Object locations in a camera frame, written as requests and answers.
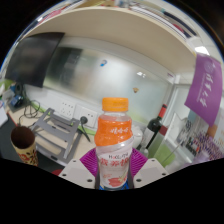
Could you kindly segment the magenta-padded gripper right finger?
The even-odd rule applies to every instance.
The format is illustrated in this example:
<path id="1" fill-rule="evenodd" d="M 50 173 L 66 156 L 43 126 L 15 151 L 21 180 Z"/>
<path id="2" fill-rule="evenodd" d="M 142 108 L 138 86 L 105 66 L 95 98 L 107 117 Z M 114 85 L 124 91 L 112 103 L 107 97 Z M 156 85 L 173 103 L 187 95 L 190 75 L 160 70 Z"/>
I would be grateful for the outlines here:
<path id="1" fill-rule="evenodd" d="M 132 150 L 127 179 L 129 189 L 141 188 L 167 175 L 168 172 L 155 158 L 148 159 L 138 150 Z"/>

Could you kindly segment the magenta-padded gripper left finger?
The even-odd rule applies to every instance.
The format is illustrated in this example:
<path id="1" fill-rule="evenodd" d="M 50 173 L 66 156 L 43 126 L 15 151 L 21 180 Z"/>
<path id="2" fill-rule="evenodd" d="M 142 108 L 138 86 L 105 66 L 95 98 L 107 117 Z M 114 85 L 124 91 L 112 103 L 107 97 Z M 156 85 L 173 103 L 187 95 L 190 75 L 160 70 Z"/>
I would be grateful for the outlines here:
<path id="1" fill-rule="evenodd" d="M 96 150 L 91 149 L 80 159 L 72 159 L 59 176 L 78 186 L 88 189 L 98 189 L 100 186 L 100 177 Z"/>

